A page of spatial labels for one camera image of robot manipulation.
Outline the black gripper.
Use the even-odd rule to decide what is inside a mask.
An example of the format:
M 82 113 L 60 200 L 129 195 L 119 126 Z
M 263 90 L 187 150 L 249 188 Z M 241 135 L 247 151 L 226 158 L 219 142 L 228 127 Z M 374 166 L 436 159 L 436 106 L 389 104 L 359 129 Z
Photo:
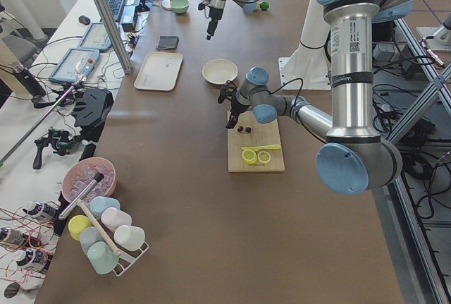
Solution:
M 210 40 L 216 31 L 216 28 L 218 26 L 218 21 L 220 21 L 223 17 L 223 8 L 216 8 L 213 6 L 209 7 L 209 18 L 211 19 L 209 21 L 208 27 L 207 27 L 207 36 L 206 39 Z
M 234 129 L 239 121 L 240 114 L 246 112 L 249 109 L 249 105 L 240 102 L 236 96 L 232 98 L 230 105 L 231 110 L 228 113 L 228 122 L 225 127 L 227 129 Z

